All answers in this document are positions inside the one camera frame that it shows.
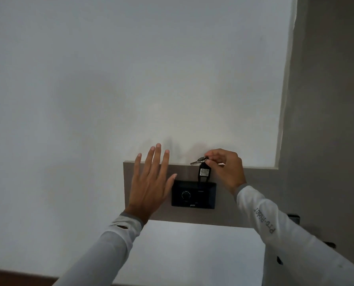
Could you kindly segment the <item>brown wooden furniture edge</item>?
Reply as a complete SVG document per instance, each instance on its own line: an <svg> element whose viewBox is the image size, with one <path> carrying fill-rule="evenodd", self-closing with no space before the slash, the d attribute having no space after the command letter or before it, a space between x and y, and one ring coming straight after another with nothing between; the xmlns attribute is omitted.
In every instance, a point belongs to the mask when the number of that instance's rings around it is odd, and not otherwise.
<svg viewBox="0 0 354 286"><path fill-rule="evenodd" d="M58 278L0 270L0 286L52 286Z"/></svg>

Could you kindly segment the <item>person's left forearm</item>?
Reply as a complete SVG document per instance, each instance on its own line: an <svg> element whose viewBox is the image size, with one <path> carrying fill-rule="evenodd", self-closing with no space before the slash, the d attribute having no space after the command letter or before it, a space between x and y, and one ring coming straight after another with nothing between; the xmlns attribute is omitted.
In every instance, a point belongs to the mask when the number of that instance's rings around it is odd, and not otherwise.
<svg viewBox="0 0 354 286"><path fill-rule="evenodd" d="M122 212L53 286L111 286L143 226L140 218Z"/></svg>

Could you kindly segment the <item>black wall switch panel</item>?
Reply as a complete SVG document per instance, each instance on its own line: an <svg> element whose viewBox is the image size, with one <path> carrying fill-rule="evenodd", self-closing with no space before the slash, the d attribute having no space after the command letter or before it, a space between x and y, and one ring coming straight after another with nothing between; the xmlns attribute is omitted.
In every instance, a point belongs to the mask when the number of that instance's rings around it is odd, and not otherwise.
<svg viewBox="0 0 354 286"><path fill-rule="evenodd" d="M217 184L176 180L171 189L171 206L215 209Z"/></svg>

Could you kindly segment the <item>grey door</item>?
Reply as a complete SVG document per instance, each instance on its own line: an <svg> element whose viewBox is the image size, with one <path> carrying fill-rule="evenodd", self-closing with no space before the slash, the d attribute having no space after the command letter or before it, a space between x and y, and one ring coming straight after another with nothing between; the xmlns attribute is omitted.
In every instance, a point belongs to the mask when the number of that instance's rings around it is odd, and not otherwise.
<svg viewBox="0 0 354 286"><path fill-rule="evenodd" d="M354 0L297 0L281 201L354 263Z"/></svg>

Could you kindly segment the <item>person's right hand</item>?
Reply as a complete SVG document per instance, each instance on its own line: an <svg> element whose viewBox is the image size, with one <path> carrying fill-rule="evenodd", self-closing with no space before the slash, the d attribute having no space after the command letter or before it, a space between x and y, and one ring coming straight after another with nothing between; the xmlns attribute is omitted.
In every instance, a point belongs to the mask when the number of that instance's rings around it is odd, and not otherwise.
<svg viewBox="0 0 354 286"><path fill-rule="evenodd" d="M242 160L236 152L224 149L212 149L204 154L210 159L221 158L224 167L211 168L221 180L227 190L236 197L242 188L247 185Z"/></svg>

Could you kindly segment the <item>grey wooden wall board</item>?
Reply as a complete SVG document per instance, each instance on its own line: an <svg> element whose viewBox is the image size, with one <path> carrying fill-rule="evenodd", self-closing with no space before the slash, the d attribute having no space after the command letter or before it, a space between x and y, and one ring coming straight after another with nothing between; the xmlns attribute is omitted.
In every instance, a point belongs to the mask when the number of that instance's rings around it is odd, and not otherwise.
<svg viewBox="0 0 354 286"><path fill-rule="evenodd" d="M122 164L125 206L127 206L134 172L134 161L126 160ZM168 167L167 177L173 173L177 174L177 180L194 181L197 180L198 165L172 163ZM279 199L282 195L282 173L278 167L246 167L244 173L249 185L257 189L266 198L270 200ZM150 220L249 228L248 223L240 216L233 195L224 188L215 175L210 180L217 183L214 209L172 206L171 195L169 195Z"/></svg>

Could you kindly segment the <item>black key fob tag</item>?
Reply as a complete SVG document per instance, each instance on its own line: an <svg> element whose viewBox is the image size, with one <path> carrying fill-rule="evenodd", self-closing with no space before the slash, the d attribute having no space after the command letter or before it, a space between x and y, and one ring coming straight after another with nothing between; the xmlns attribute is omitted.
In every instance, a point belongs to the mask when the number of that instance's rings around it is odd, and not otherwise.
<svg viewBox="0 0 354 286"><path fill-rule="evenodd" d="M208 160L209 159L205 157L205 159L202 160L199 165L197 189L200 190L205 189L210 182L211 167L206 163Z"/></svg>

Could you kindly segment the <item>person's left hand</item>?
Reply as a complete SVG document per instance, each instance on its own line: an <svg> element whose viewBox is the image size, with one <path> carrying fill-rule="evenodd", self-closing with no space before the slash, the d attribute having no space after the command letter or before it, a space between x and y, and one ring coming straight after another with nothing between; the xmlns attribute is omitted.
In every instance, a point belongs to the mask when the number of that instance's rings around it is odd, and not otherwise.
<svg viewBox="0 0 354 286"><path fill-rule="evenodd" d="M167 197L164 197L167 170L169 167L170 151L164 152L160 160L158 175L151 175L151 165L156 146L152 146L146 156L143 169L140 169L138 179L131 182L129 202L124 213L137 217L145 225L150 217L159 209Z"/></svg>

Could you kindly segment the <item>person's right forearm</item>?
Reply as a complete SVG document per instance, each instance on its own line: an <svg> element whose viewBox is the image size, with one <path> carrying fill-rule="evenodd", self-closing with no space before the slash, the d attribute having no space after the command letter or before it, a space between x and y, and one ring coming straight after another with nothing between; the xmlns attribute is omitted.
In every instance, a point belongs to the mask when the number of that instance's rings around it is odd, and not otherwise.
<svg viewBox="0 0 354 286"><path fill-rule="evenodd" d="M294 223L273 201L248 184L239 186L234 198L242 216L302 286L354 286L354 264Z"/></svg>

